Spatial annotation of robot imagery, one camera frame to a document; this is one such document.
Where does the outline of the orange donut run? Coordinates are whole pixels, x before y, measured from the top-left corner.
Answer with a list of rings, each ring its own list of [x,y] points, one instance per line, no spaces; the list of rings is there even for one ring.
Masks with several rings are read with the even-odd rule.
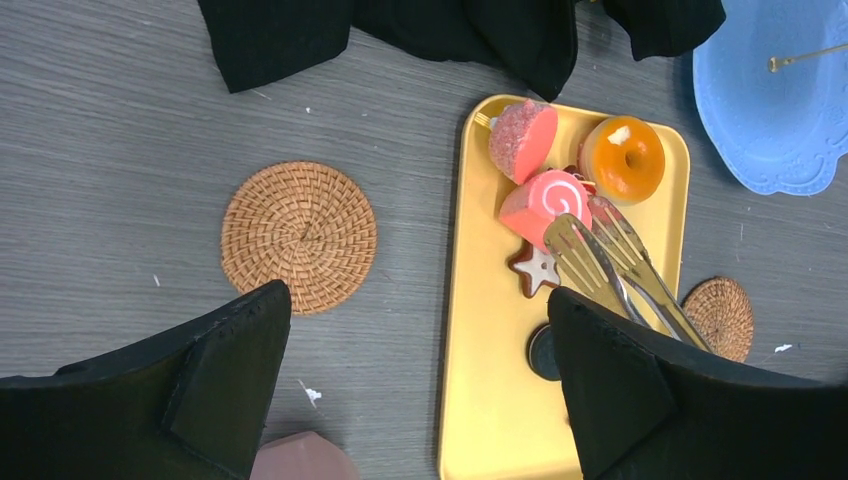
[[[595,126],[582,142],[580,173],[596,193],[623,205],[650,198],[664,177],[666,157],[661,140],[645,121],[613,116]]]

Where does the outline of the pink swirl roll cake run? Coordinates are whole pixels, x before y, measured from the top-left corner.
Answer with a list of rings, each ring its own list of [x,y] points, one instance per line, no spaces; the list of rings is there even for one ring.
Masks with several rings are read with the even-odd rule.
[[[588,192],[572,174],[548,170],[519,185],[503,201],[499,220],[511,231],[544,253],[544,233],[560,215],[572,214],[592,227]]]

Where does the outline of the metal tongs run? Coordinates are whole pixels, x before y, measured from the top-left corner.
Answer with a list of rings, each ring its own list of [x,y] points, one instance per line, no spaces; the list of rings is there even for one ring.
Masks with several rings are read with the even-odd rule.
[[[628,293],[647,302],[668,334],[689,346],[712,352],[660,274],[634,227],[608,199],[593,195],[587,203],[592,226],[575,215],[556,217],[543,243],[557,266],[590,300],[630,321],[655,330]]]

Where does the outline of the blue three-tier cake stand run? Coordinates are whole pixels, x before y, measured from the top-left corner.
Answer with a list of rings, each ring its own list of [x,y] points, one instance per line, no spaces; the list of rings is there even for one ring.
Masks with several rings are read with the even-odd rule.
[[[697,110],[733,176],[760,195],[812,196],[847,153],[847,42],[836,0],[726,1],[721,27],[693,53]]]

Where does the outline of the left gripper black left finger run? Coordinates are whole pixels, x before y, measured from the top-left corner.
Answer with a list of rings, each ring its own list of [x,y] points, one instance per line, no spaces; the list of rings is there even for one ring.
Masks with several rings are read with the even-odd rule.
[[[290,332],[274,280],[146,339],[1,382],[5,479],[245,479]]]

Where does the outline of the yellow tray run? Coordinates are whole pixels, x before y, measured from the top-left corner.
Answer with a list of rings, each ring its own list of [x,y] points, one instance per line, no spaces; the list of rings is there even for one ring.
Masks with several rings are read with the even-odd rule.
[[[551,292],[525,298],[506,266],[522,239],[498,219],[515,187],[491,162],[478,112],[498,115],[526,97],[501,94],[473,108],[459,141],[458,190],[439,442],[441,479],[582,479],[558,382],[536,375],[526,347],[547,321]],[[576,163],[578,146],[609,114],[553,105],[559,130],[546,166]],[[648,122],[666,150],[665,175],[647,201],[618,207],[678,294],[690,154],[680,133]]]

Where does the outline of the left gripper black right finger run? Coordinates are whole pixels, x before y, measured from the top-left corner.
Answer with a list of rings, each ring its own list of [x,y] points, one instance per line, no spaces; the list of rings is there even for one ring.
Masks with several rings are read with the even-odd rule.
[[[553,351],[587,479],[843,479],[847,389],[730,361],[560,287]]]

